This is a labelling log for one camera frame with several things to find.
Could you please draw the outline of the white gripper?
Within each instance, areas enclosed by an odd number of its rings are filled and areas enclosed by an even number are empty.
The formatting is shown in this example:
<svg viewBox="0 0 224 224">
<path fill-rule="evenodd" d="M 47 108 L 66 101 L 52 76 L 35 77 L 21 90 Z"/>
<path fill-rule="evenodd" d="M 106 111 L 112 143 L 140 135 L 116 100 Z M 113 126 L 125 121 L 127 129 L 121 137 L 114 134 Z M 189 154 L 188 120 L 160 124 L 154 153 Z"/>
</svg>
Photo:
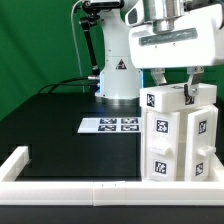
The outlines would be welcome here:
<svg viewBox="0 0 224 224">
<path fill-rule="evenodd" d="M 224 9 L 208 6 L 177 18 L 170 32 L 156 34 L 151 24 L 134 27 L 129 32 L 132 63 L 136 68 L 153 68 L 157 86 L 167 84 L 164 68 L 188 67 L 184 95 L 193 98 L 199 94 L 203 66 L 224 64 L 223 22 Z"/>
</svg>

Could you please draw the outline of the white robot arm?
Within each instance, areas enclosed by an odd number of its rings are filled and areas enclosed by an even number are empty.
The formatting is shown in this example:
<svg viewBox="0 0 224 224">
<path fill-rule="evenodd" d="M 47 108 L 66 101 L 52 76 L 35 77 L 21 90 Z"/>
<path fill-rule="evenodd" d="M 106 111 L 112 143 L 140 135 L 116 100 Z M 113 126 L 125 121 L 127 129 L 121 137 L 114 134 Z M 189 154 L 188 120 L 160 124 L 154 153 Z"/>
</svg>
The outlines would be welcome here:
<svg viewBox="0 0 224 224">
<path fill-rule="evenodd" d="M 223 0 L 85 0 L 82 9 L 103 29 L 99 99 L 138 98 L 144 69 L 224 64 Z"/>
</svg>

